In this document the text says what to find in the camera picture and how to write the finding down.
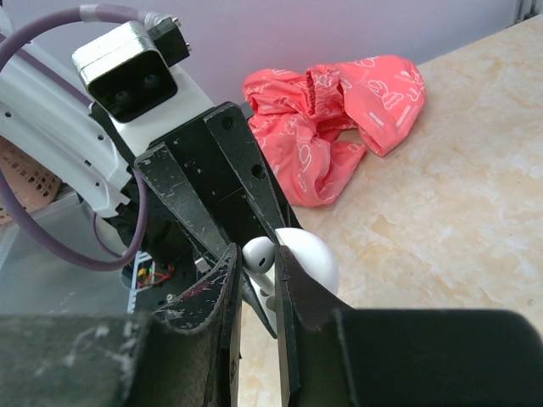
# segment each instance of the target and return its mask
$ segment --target wireless earbud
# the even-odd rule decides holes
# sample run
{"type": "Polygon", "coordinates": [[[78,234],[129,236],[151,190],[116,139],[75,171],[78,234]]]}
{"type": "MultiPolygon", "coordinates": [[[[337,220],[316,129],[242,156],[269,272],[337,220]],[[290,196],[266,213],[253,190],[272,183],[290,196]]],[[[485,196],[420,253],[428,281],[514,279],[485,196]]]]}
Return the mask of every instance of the wireless earbud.
{"type": "Polygon", "coordinates": [[[325,242],[303,229],[284,227],[275,233],[287,246],[305,272],[333,295],[339,291],[339,269],[333,253],[325,242]]]}
{"type": "Polygon", "coordinates": [[[272,280],[266,273],[275,262],[275,245],[268,237],[257,237],[247,242],[242,250],[247,274],[267,295],[274,293],[272,280]]]}
{"type": "MultiPolygon", "coordinates": [[[[305,272],[337,295],[339,290],[338,264],[332,251],[317,236],[292,227],[275,230],[279,242],[287,246],[305,272]]],[[[275,311],[275,244],[268,237],[257,237],[249,241],[242,250],[244,269],[251,277],[262,310],[277,332],[275,311]]]]}

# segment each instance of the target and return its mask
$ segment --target brown woven basket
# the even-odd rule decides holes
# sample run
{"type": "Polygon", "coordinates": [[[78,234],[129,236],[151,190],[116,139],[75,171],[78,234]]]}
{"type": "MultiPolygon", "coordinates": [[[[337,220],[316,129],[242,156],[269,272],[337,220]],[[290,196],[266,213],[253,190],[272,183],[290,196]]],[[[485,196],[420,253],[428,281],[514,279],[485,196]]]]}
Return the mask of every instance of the brown woven basket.
{"type": "MultiPolygon", "coordinates": [[[[49,205],[60,188],[60,179],[30,155],[0,137],[0,168],[19,202],[32,213],[49,205]]],[[[0,203],[0,225],[11,221],[0,203]]]]}

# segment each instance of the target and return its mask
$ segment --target red wire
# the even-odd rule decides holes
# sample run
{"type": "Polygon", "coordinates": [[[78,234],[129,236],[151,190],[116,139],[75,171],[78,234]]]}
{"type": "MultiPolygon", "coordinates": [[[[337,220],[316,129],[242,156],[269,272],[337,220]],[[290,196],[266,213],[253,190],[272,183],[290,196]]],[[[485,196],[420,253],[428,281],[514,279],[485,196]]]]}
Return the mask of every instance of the red wire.
{"type": "Polygon", "coordinates": [[[173,274],[174,272],[176,271],[176,268],[173,266],[173,265],[168,265],[168,271],[170,272],[170,274],[162,274],[162,273],[153,273],[149,276],[149,278],[153,277],[153,276],[158,276],[158,277],[162,277],[160,278],[160,280],[158,280],[157,282],[152,282],[150,284],[143,284],[141,282],[138,282],[138,286],[139,287],[152,287],[152,286],[156,286],[157,284],[160,284],[161,282],[165,282],[166,280],[170,280],[172,277],[173,277],[173,274]]]}

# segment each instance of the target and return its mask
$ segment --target white earbud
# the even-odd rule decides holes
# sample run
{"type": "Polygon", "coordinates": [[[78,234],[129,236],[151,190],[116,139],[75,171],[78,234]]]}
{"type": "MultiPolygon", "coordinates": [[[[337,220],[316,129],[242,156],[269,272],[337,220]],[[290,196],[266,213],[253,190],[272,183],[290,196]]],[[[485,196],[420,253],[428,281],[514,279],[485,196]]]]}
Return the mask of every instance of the white earbud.
{"type": "Polygon", "coordinates": [[[247,242],[242,253],[247,274],[259,285],[267,295],[274,293],[272,280],[266,273],[275,262],[275,245],[268,237],[257,237],[247,242]]]}
{"type": "Polygon", "coordinates": [[[325,242],[303,229],[284,227],[275,233],[287,246],[305,272],[333,295],[339,291],[339,269],[333,253],[325,242]]]}

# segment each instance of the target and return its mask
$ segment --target plastic container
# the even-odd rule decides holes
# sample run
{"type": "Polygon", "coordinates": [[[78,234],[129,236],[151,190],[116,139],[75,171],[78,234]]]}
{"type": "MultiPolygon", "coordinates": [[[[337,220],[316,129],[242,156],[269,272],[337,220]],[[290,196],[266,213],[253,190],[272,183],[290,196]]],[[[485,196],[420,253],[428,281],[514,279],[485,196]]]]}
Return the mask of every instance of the plastic container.
{"type": "MultiPolygon", "coordinates": [[[[69,190],[33,217],[74,250],[111,260],[92,234],[91,214],[69,190]]],[[[102,240],[122,252],[116,231],[102,221],[98,226],[102,240]]],[[[125,314],[130,291],[120,278],[120,270],[98,272],[66,263],[13,222],[0,226],[0,314],[125,314]]]]}

